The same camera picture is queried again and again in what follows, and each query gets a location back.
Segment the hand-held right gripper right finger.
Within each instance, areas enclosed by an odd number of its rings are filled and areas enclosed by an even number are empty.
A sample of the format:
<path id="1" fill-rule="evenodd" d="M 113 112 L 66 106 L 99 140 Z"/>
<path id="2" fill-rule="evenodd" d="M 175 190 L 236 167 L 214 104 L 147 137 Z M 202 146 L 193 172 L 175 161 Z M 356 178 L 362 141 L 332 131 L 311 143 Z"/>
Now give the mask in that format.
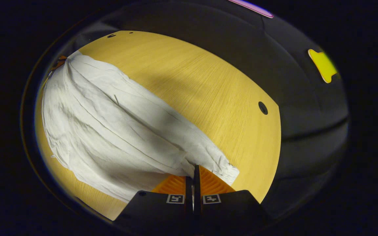
<path id="1" fill-rule="evenodd" d="M 236 191 L 196 165 L 194 222 L 198 230 L 262 230 L 269 215 L 248 190 Z"/>

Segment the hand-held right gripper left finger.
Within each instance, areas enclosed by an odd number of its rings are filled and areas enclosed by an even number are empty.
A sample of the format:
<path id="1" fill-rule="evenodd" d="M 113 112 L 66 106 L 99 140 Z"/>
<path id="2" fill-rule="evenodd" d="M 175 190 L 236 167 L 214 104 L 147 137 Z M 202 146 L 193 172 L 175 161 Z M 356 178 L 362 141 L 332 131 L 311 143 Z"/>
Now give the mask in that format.
<path id="1" fill-rule="evenodd" d="M 152 191 L 138 191 L 114 224 L 127 230 L 189 230 L 192 178 L 168 176 Z"/>

